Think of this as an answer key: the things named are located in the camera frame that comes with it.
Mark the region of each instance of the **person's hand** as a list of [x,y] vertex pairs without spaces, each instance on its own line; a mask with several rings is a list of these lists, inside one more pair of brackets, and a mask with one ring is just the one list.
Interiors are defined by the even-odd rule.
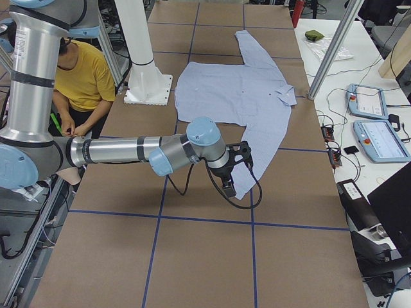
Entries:
[[62,133],[65,136],[73,136],[76,125],[71,117],[62,119]]
[[85,136],[86,133],[89,132],[89,130],[90,130],[90,128],[87,125],[81,124],[80,126],[76,127],[76,129],[74,130],[73,136],[83,137],[83,136]]

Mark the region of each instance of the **light blue cloth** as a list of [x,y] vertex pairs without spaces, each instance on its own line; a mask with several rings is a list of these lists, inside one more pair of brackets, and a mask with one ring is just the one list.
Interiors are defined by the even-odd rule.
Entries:
[[[294,89],[288,85],[270,55],[248,31],[236,38],[244,65],[188,63],[175,89],[179,120],[210,117],[216,123],[246,126],[254,161],[254,175],[260,179],[287,131]],[[244,164],[232,172],[236,197],[242,199],[255,184]]]

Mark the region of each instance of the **green pen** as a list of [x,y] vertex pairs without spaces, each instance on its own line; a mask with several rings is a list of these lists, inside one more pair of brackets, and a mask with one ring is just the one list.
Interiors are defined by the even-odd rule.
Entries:
[[60,126],[60,123],[57,121],[56,115],[54,113],[50,114],[51,119],[54,122],[54,125],[57,127],[57,130],[62,134],[63,136],[63,131],[62,131],[62,127]]

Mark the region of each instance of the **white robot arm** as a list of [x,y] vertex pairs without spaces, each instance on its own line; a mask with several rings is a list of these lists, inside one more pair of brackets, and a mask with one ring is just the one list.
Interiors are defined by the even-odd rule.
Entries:
[[60,38],[96,37],[97,12],[97,0],[12,1],[17,33],[8,121],[0,130],[0,187],[19,189],[83,164],[150,162],[164,176],[204,159],[222,179],[225,195],[234,196],[231,171],[240,162],[252,167],[250,148],[246,142],[226,145],[208,118],[190,123],[187,134],[171,137],[85,140],[49,134]]

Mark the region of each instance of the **black monitor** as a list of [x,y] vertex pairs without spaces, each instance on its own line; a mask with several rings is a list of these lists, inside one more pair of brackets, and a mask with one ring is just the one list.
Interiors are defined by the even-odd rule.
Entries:
[[411,255],[411,163],[368,195],[370,205],[403,256]]

